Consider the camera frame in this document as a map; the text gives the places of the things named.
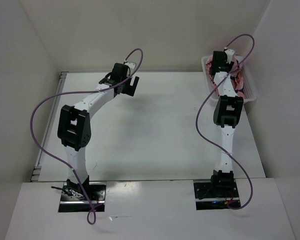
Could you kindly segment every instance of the cable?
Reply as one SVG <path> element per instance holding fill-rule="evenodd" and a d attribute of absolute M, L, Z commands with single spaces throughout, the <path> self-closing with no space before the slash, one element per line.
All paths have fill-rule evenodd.
<path fill-rule="evenodd" d="M 242 59 L 242 61 L 237 65 L 237 67 L 234 69 L 234 70 L 232 70 L 232 71 L 230 71 L 230 72 L 228 72 L 228 74 L 224 77 L 224 79 L 209 93 L 209 95 L 206 97 L 206 99 L 203 101 L 203 103 L 202 103 L 202 105 L 200 106 L 200 108 L 199 108 L 199 110 L 198 110 L 198 113 L 197 113 L 197 115 L 196 115 L 196 118 L 195 118 L 195 128 L 196 128 L 196 131 L 198 132 L 198 134 L 204 139 L 204 140 L 206 140 L 207 142 L 209 142 L 209 143 L 211 143 L 212 145 L 215 145 L 216 147 L 218 147 L 219 149 L 221 149 L 222 151 L 224 151 L 226 154 L 228 154 L 228 156 L 242 169 L 242 171 L 244 172 L 244 174 L 246 175 L 246 178 L 248 179 L 248 181 L 249 181 L 249 184 L 250 184 L 250 188 L 251 188 L 251 193 L 250 193 L 250 197 L 249 197 L 249 199 L 246 201 L 246 203 L 244 204 L 244 205 L 242 205 L 242 206 L 240 206 L 240 207 L 231 207 L 231 206 L 229 206 L 229 204 L 227 204 L 227 207 L 229 208 L 229 209 L 233 209 L 233 210 L 239 210 L 239 209 L 243 209 L 245 206 L 247 206 L 249 203 L 250 203 L 250 201 L 251 201 L 251 199 L 252 199 L 252 196 L 253 196 L 253 194 L 254 194 L 254 187 L 252 186 L 252 182 L 251 182 L 251 179 L 250 179 L 250 177 L 249 177 L 249 175 L 248 175 L 248 173 L 247 173 L 247 171 L 244 169 L 244 167 L 226 150 L 226 149 L 224 149 L 222 146 L 220 146 L 219 144 L 217 144 L 217 143 L 215 143 L 215 142 L 213 142 L 213 141 L 211 141 L 210 139 L 208 139 L 208 138 L 206 138 L 201 132 L 200 132 L 200 130 L 199 130 L 199 126 L 198 126 L 198 121 L 199 121 L 199 116 L 200 116 L 200 113 L 201 113 L 201 110 L 202 110 L 202 108 L 204 107 L 204 105 L 206 104 L 206 102 L 208 101 L 208 99 L 212 96 L 212 94 L 214 94 L 214 92 L 218 89 L 218 87 L 227 79 L 227 77 L 232 73 L 232 72 L 234 72 L 235 70 L 237 70 L 237 68 L 238 68 L 238 66 L 240 66 L 248 57 L 249 57 L 249 55 L 251 54 L 251 52 L 253 51 L 253 49 L 254 49 L 254 47 L 255 47 L 255 39 L 254 39 L 254 37 L 252 36 L 252 35 L 250 35 L 250 34 L 241 34 L 241 35 L 239 35 L 239 36 L 237 36 L 237 37 L 235 37 L 226 47 L 225 47 L 225 49 L 227 48 L 227 47 L 229 47 L 229 45 L 230 44 L 232 44 L 235 40 L 237 40 L 238 38 L 240 38 L 240 37 L 243 37 L 243 36 L 247 36 L 247 37 L 249 37 L 249 38 L 251 38 L 251 40 L 252 40 L 252 47 L 251 47 L 251 49 L 250 49 L 250 51 L 248 52 L 248 54 Z"/>
<path fill-rule="evenodd" d="M 101 90 L 93 90 L 93 91 L 68 91 L 68 92 L 61 92 L 61 93 L 57 93 L 55 95 L 52 95 L 52 96 L 49 96 L 47 98 L 45 98 L 44 100 L 42 100 L 33 110 L 32 114 L 31 114 L 31 118 L 30 118 L 30 132 L 31 132 L 31 136 L 32 136 L 32 139 L 34 141 L 34 143 L 38 146 L 39 149 L 41 149 L 41 151 L 43 151 L 45 154 L 49 155 L 50 157 L 54 158 L 54 159 L 57 159 L 58 161 L 60 161 L 61 163 L 67 165 L 72 171 L 73 171 L 73 174 L 75 176 L 75 178 L 77 179 L 79 185 L 80 185 L 80 188 L 82 189 L 82 192 L 85 196 L 85 198 L 87 199 L 87 201 L 89 202 L 89 206 L 90 206 L 90 211 L 88 213 L 88 215 L 86 216 L 86 220 L 89 224 L 91 225 L 94 225 L 97 221 L 97 216 L 96 216 L 96 212 L 95 212 L 95 207 L 94 205 L 92 204 L 90 198 L 88 197 L 88 194 L 84 188 L 84 186 L 82 185 L 80 179 L 79 179 L 79 176 L 76 172 L 76 170 L 68 163 L 66 162 L 65 160 L 62 160 L 61 158 L 53 155 L 52 153 L 48 152 L 47 150 L 45 150 L 41 145 L 40 143 L 38 142 L 38 140 L 36 139 L 36 136 L 34 134 L 34 126 L 33 126 L 33 123 L 34 123 L 34 116 L 35 116 L 35 113 L 36 111 L 38 110 L 38 108 L 44 104 L 46 101 L 50 100 L 50 99 L 53 99 L 55 97 L 58 97 L 58 96 L 62 96 L 62 95 L 69 95 L 69 94 L 95 94 L 95 93 L 101 93 L 101 92 L 105 92 L 105 91 L 108 91 L 108 90 L 111 90 L 111 89 L 114 89 L 114 88 L 117 88 L 121 85 L 123 85 L 125 82 L 127 82 L 137 71 L 138 69 L 140 68 L 141 66 L 141 63 L 144 59 L 144 52 L 142 51 L 142 49 L 140 48 L 136 48 L 134 49 L 132 52 L 129 53 L 129 55 L 125 58 L 125 61 L 128 60 L 128 58 L 136 51 L 139 51 L 141 56 L 140 56 L 140 61 L 138 63 L 138 65 L 135 67 L 135 69 L 132 71 L 132 73 L 126 77 L 125 80 L 123 80 L 122 82 L 114 85 L 114 86 L 111 86 L 111 87 L 108 87 L 108 88 L 105 88 L 105 89 L 101 89 Z M 93 213 L 93 221 L 91 222 L 89 220 L 89 216 L 90 216 L 90 213 Z"/>

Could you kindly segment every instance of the pink cloth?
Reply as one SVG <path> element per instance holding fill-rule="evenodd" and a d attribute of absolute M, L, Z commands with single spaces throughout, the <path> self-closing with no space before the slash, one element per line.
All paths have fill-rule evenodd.
<path fill-rule="evenodd" d="M 213 56 L 211 55 L 205 63 L 205 70 L 207 73 L 210 72 L 209 70 L 211 68 L 212 58 L 213 58 Z M 232 58 L 232 61 L 234 62 L 232 69 L 231 69 L 233 71 L 234 69 L 237 68 L 239 61 L 234 56 Z M 239 68 L 231 73 L 230 78 L 231 78 L 231 82 L 232 82 L 234 91 L 238 94 L 239 97 L 243 97 L 245 99 L 246 96 L 244 93 L 244 77 L 241 73 L 242 67 L 243 67 L 243 64 L 240 64 Z M 209 78 L 212 82 L 212 85 L 214 87 L 216 87 L 217 85 L 214 82 L 214 77 L 209 74 Z"/>

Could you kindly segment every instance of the wall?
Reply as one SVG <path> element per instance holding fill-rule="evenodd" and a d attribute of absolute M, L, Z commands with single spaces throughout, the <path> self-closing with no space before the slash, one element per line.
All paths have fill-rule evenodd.
<path fill-rule="evenodd" d="M 60 71 L 109 70 L 136 47 L 144 50 L 144 70 L 201 70 L 201 57 L 222 49 L 239 34 L 252 33 L 268 3 L 20 1 Z M 241 39 L 236 46 L 247 43 Z"/>
<path fill-rule="evenodd" d="M 57 69 L 20 3 L 0 0 L 0 240 L 38 154 L 29 131 L 32 109 L 57 83 Z M 36 117 L 39 139 L 49 112 L 47 104 Z"/>
<path fill-rule="evenodd" d="M 247 113 L 267 177 L 300 239 L 300 0 L 272 0 L 249 59 L 259 97 Z"/>

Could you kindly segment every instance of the purple cable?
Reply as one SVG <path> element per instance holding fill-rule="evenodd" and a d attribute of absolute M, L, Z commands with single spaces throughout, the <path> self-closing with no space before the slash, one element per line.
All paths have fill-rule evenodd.
<path fill-rule="evenodd" d="M 140 57 L 140 61 L 138 63 L 138 65 L 135 67 L 135 69 L 133 70 L 133 72 L 126 77 L 125 80 L 123 80 L 122 82 L 118 83 L 117 85 L 114 85 L 114 86 L 111 86 L 111 87 L 108 87 L 108 88 L 105 88 L 105 89 L 102 89 L 102 90 L 94 90 L 94 91 L 68 91 L 68 92 L 61 92 L 61 93 L 58 93 L 58 94 L 55 94 L 55 95 L 52 95 L 52 96 L 49 96 L 47 98 L 45 98 L 44 100 L 42 100 L 33 110 L 32 114 L 31 114 L 31 118 L 30 118 L 30 132 L 31 132 L 31 136 L 32 136 L 32 139 L 34 141 L 34 143 L 38 146 L 39 149 L 41 149 L 41 151 L 43 151 L 45 154 L 49 155 L 50 157 L 54 158 L 54 159 L 57 159 L 58 161 L 60 161 L 61 163 L 67 165 L 72 171 L 73 171 L 73 174 L 75 175 L 79 185 L 80 185 L 80 188 L 82 189 L 83 191 L 83 194 L 85 196 L 85 198 L 88 200 L 89 202 L 89 205 L 90 205 L 90 211 L 88 213 L 88 215 L 86 216 L 86 219 L 88 221 L 89 224 L 91 225 L 94 225 L 97 221 L 97 216 L 96 216 L 96 212 L 95 212 L 95 207 L 94 205 L 92 204 L 90 198 L 88 197 L 88 194 L 86 192 L 86 190 L 84 189 L 84 186 L 82 185 L 80 179 L 79 179 L 79 176 L 76 172 L 76 170 L 66 161 L 62 160 L 61 158 L 53 155 L 52 153 L 48 152 L 47 150 L 45 150 L 41 145 L 40 143 L 38 142 L 38 140 L 36 139 L 36 136 L 34 134 L 34 126 L 33 126 L 33 123 L 34 123 L 34 116 L 35 116 L 35 113 L 36 111 L 38 110 L 38 108 L 44 104 L 46 101 L 50 100 L 50 99 L 53 99 L 55 97 L 58 97 L 58 96 L 62 96 L 62 95 L 69 95 L 69 94 L 95 94 L 95 93 L 101 93 L 101 92 L 105 92 L 105 91 L 108 91 L 108 90 L 111 90 L 111 89 L 114 89 L 114 88 L 117 88 L 121 85 L 123 85 L 126 81 L 129 80 L 130 77 L 132 77 L 137 71 L 138 69 L 140 68 L 141 66 L 141 63 L 144 59 L 144 52 L 142 51 L 142 49 L 140 48 L 136 48 L 134 49 L 132 52 L 129 53 L 129 55 L 125 58 L 125 60 L 128 60 L 128 58 L 136 51 L 139 51 L 141 53 L 141 57 Z M 89 216 L 90 216 L 90 213 L 93 213 L 93 221 L 91 222 L 89 220 Z"/>
<path fill-rule="evenodd" d="M 242 169 L 242 171 L 244 172 L 244 174 L 246 175 L 246 178 L 248 179 L 249 181 L 249 184 L 250 184 L 250 188 L 251 188 L 251 193 L 250 193 L 250 197 L 248 199 L 248 201 L 246 201 L 246 203 L 240 207 L 231 207 L 230 206 L 230 203 L 227 204 L 227 207 L 229 209 L 233 209 L 233 210 L 239 210 L 239 209 L 243 209 L 245 206 L 247 206 L 250 202 L 251 202 L 251 199 L 252 199 L 252 196 L 254 194 L 254 188 L 252 186 L 252 182 L 251 182 L 251 179 L 247 173 L 247 171 L 244 169 L 244 167 L 226 150 L 224 149 L 222 146 L 220 146 L 219 144 L 211 141 L 210 139 L 206 138 L 199 130 L 199 126 L 198 126 L 198 120 L 199 120 L 199 116 L 200 116 L 200 112 L 202 110 L 202 108 L 204 107 L 204 105 L 206 104 L 206 102 L 208 101 L 208 99 L 212 96 L 212 94 L 214 94 L 214 92 L 217 90 L 217 88 L 227 79 L 227 77 L 235 70 L 237 70 L 237 68 L 240 66 L 241 63 L 243 63 L 248 57 L 249 55 L 251 54 L 251 52 L 253 51 L 254 47 L 255 47 L 255 39 L 252 35 L 250 34 L 241 34 L 239 36 L 237 36 L 236 38 L 234 38 L 227 46 L 226 48 L 232 44 L 235 40 L 237 40 L 238 38 L 240 37 L 243 37 L 243 36 L 248 36 L 252 39 L 252 47 L 250 49 L 250 51 L 248 52 L 248 54 L 242 59 L 241 62 L 238 63 L 237 67 L 228 72 L 228 74 L 225 76 L 225 78 L 209 93 L 209 95 L 206 97 L 206 99 L 203 101 L 202 105 L 200 106 L 199 110 L 198 110 L 198 113 L 196 115 L 196 118 L 195 118 L 195 128 L 196 128 L 196 131 L 198 132 L 198 134 L 204 139 L 206 140 L 207 142 L 211 143 L 212 145 L 215 145 L 216 147 L 218 147 L 219 149 L 221 149 L 222 151 L 224 151 L 226 154 L 228 154 L 228 156 Z"/>

